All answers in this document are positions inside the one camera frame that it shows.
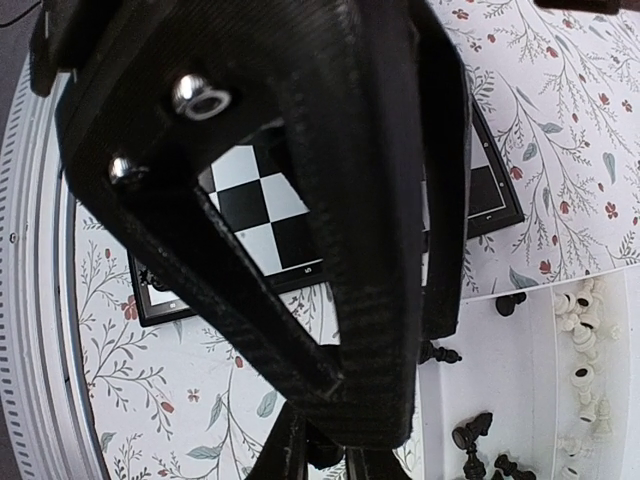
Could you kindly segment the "white plastic tray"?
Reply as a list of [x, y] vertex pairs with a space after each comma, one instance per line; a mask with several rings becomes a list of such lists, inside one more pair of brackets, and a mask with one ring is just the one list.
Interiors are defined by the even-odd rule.
[[639, 475], [639, 271], [465, 302], [445, 343], [460, 360], [418, 370], [411, 439], [398, 458], [414, 479], [460, 479], [453, 432], [492, 414], [477, 455], [539, 479]]

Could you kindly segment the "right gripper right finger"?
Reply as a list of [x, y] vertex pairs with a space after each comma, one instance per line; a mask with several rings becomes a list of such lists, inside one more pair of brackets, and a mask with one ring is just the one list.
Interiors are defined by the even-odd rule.
[[348, 480], [396, 480], [403, 478], [392, 450], [346, 448], [346, 474]]

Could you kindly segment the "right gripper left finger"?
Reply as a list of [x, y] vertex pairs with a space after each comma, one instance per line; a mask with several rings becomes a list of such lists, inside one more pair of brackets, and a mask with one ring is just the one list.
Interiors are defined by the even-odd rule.
[[286, 402], [257, 460], [257, 478], [308, 478], [306, 419]]

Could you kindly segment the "floral patterned table mat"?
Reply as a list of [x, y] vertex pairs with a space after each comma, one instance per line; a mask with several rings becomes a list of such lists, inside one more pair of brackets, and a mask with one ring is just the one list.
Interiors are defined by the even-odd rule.
[[[524, 211], [469, 241], [464, 303], [639, 271], [639, 17], [438, 1]], [[241, 479], [282, 397], [198, 318], [139, 324], [124, 248], [76, 211], [79, 333], [110, 479]]]

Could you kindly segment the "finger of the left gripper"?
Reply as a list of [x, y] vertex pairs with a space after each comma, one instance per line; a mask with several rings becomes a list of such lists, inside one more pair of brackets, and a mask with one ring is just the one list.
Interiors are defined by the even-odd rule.
[[67, 155], [70, 190], [134, 256], [290, 400], [329, 399], [343, 375], [293, 317], [198, 185], [190, 167]]
[[288, 1], [279, 103], [333, 291], [338, 346], [282, 320], [281, 392], [335, 443], [411, 431], [419, 343], [457, 326], [470, 94], [423, 1]]

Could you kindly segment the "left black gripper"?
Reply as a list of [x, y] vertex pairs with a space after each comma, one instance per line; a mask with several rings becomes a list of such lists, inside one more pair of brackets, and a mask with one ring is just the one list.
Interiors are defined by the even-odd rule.
[[279, 121], [297, 186], [351, 159], [360, 116], [353, 1], [47, 1], [31, 86], [57, 109], [73, 193], [93, 210], [149, 209]]

